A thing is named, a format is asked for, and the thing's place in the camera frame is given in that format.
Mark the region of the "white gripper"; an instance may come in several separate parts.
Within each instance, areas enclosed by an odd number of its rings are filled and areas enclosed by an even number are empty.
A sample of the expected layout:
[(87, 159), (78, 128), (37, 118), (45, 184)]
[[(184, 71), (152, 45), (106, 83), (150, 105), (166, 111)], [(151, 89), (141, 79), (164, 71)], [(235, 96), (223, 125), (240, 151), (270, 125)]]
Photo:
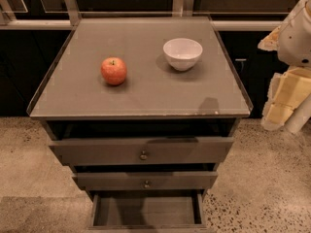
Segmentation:
[(277, 50), (278, 58), (290, 65), (271, 79), (261, 126), (274, 131), (285, 126), (300, 104), (311, 94), (311, 0), (299, 0), (281, 27), (273, 29), (258, 44), (260, 50)]

